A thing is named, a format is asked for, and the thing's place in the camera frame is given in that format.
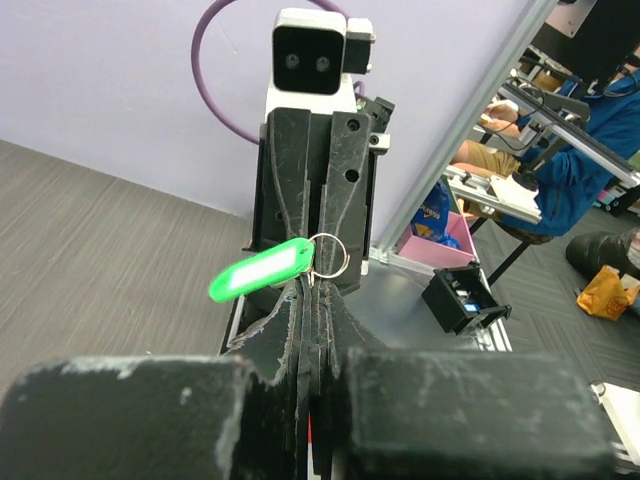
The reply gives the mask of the key with green tag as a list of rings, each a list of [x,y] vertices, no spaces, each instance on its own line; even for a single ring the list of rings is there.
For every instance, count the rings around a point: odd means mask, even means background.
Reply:
[[[331,274],[319,273],[314,267],[319,239],[323,237],[333,240],[343,252],[340,268]],[[224,303],[266,287],[284,285],[301,275],[313,286],[316,279],[339,277],[349,263],[346,246],[333,234],[321,232],[310,238],[296,237],[228,266],[211,281],[208,295],[214,302]]]

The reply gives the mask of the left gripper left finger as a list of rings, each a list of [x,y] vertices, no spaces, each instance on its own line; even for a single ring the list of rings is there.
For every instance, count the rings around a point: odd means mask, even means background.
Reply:
[[[304,479],[300,329],[309,286],[222,356],[82,356],[19,375],[1,405],[5,479]]]

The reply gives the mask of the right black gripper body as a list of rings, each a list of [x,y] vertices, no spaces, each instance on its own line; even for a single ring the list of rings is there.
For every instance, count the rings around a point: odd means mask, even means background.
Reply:
[[[357,96],[360,109],[355,113],[369,117],[369,146],[368,146],[368,175],[367,175],[367,232],[365,250],[361,263],[367,261],[371,240],[371,226],[373,214],[373,198],[376,179],[377,160],[389,148],[390,137],[386,133],[387,125],[393,113],[392,103],[377,97],[369,99]],[[310,115],[309,144],[307,157],[306,180],[309,188],[308,233],[310,238],[319,231],[321,208],[321,194],[326,182],[330,131],[332,116],[323,114]],[[259,153],[257,163],[257,179],[253,212],[252,239],[249,246],[252,252],[261,252],[274,247],[286,240],[282,240],[282,218],[278,211],[278,201],[275,195],[273,176],[270,169],[270,155],[268,146],[268,116],[261,127],[259,137]],[[315,267],[319,272],[319,251],[316,254]]]

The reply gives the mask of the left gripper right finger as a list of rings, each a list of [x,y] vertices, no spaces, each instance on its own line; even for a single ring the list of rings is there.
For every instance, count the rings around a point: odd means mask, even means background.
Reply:
[[[389,349],[330,283],[312,291],[323,348],[312,411],[323,479],[611,479],[605,419],[563,358]]]

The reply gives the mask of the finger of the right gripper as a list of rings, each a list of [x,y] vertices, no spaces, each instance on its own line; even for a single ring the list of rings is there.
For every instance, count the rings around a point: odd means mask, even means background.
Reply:
[[[342,293],[360,287],[367,232],[369,117],[336,112],[332,116],[326,182],[321,194],[319,272],[330,275],[350,255],[347,269],[333,282]]]
[[[309,110],[278,107],[268,116],[270,169],[282,218],[282,240],[308,233],[310,115]]]

